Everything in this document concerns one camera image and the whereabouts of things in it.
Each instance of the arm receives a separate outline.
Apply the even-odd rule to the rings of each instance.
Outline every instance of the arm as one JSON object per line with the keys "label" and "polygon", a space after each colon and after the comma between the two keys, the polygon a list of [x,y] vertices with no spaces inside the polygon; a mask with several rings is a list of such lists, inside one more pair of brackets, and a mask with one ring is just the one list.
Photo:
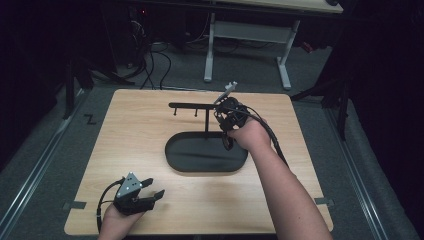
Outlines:
{"label": "arm", "polygon": [[98,239],[121,240],[125,238],[134,223],[143,215],[144,212],[125,216],[121,214],[113,204],[110,204],[106,209]]}
{"label": "arm", "polygon": [[332,239],[314,201],[296,176],[271,148],[268,133],[249,118],[228,132],[255,162],[279,239]]}

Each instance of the white desk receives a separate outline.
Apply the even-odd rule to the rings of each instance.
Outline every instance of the white desk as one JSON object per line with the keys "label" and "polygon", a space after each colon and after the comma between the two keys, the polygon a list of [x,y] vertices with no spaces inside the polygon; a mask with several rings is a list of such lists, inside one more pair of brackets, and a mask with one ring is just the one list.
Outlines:
{"label": "white desk", "polygon": [[[340,5],[331,6],[325,0],[218,0],[216,2],[248,4],[253,6],[277,7],[298,11],[314,11],[321,13],[342,13]],[[255,24],[244,24],[226,21],[215,21],[215,14],[211,14],[209,30],[209,46],[206,56],[204,81],[212,81],[213,72],[213,45],[215,37],[244,39],[252,41],[263,41],[285,44],[284,51],[277,57],[277,66],[283,88],[291,89],[290,80],[287,74],[286,61],[296,37],[300,21],[294,21],[291,27],[274,27]]]}

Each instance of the dark background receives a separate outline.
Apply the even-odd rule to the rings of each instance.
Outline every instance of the dark background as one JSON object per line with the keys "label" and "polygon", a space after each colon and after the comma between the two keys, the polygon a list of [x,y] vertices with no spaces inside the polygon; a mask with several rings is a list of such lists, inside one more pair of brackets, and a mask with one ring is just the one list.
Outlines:
{"label": "dark background", "polygon": [[[347,84],[377,159],[417,231],[424,237],[424,40],[423,1],[342,1],[345,15],[378,24],[340,26],[301,24],[297,45],[333,46],[317,86],[332,79]],[[1,168],[31,129],[55,104],[65,67],[78,55],[108,71],[131,62],[125,54],[129,28],[125,6],[110,11],[96,3],[2,2],[0,137]],[[205,13],[149,9],[154,37],[179,48],[202,26]],[[340,94],[333,87],[321,92]]]}

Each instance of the wooden board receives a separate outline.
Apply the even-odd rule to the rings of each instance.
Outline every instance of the wooden board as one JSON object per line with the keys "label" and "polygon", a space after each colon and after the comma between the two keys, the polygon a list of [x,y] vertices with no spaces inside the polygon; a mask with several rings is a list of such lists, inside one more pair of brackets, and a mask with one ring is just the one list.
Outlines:
{"label": "wooden board", "polygon": [[[174,116],[169,102],[213,103],[217,92],[118,90],[115,92],[72,209],[65,225],[70,235],[98,234],[96,208],[104,189],[134,172],[141,181],[154,178],[141,197],[165,189],[163,199],[146,213],[132,234],[274,233],[255,165],[250,157],[231,173],[182,173],[166,161],[166,142],[183,131],[203,131],[205,115],[180,109]],[[276,134],[290,165],[313,198],[323,197],[290,98],[283,94],[232,93],[239,102],[263,116]],[[211,112],[210,130],[219,131]],[[113,199],[117,188],[106,195]],[[325,205],[319,209],[331,230]]]}

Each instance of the human hand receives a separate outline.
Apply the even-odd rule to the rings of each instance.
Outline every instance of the human hand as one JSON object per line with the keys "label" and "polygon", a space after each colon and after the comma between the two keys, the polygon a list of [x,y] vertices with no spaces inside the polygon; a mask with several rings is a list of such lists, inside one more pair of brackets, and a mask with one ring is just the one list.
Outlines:
{"label": "human hand", "polygon": [[228,131],[228,136],[234,138],[240,147],[249,152],[255,149],[271,148],[271,139],[264,127],[255,119],[248,117],[240,129]]}
{"label": "human hand", "polygon": [[126,216],[118,211],[113,204],[106,209],[103,224],[99,234],[99,240],[121,240],[127,236],[131,227],[145,212]]}

